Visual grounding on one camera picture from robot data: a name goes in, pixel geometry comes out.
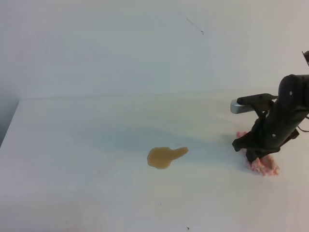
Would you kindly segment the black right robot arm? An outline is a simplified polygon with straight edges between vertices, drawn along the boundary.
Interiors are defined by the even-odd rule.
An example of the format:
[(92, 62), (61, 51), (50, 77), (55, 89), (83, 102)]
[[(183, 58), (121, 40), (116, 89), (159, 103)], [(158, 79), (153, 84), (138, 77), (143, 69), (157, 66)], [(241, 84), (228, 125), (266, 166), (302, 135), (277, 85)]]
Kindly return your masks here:
[(240, 97), (230, 104), (234, 114), (256, 112), (252, 129), (235, 139), (235, 151), (246, 150), (249, 163), (277, 153), (301, 130), (299, 124), (309, 115), (308, 75), (288, 75), (279, 85), (278, 95), (268, 93)]

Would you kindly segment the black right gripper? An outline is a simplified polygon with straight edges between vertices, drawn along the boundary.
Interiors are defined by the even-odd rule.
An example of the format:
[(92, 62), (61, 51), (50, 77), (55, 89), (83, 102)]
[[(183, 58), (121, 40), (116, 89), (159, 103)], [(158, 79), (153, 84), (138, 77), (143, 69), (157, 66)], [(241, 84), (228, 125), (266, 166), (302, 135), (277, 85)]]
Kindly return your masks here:
[(248, 162), (254, 162), (262, 154), (279, 152), (280, 147), (299, 132), (297, 126), (305, 119), (305, 109), (285, 109), (278, 98), (271, 109), (255, 121), (252, 129), (232, 143), (235, 151), (246, 149)]

